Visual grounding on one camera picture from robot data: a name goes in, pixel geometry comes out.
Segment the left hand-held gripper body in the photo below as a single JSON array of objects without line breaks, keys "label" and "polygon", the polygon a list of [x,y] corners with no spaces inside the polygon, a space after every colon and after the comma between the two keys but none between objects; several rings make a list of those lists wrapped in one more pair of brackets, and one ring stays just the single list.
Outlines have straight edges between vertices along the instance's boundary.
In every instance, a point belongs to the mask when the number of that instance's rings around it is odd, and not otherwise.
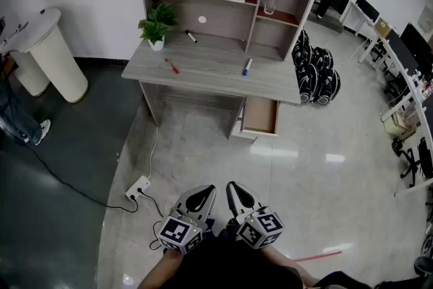
[{"label": "left hand-held gripper body", "polygon": [[174,208],[165,218],[156,237],[163,247],[180,254],[188,254],[204,239],[207,229],[205,221],[195,220]]}]

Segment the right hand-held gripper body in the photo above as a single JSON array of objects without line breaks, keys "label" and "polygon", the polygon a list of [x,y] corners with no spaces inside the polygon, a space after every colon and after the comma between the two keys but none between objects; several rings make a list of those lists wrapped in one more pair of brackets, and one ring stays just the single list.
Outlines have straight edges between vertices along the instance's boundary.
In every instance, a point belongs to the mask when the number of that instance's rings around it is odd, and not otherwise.
[{"label": "right hand-held gripper body", "polygon": [[243,241],[252,249],[271,245],[285,230],[278,214],[270,208],[241,213],[231,211],[233,218],[226,226],[230,241]]}]

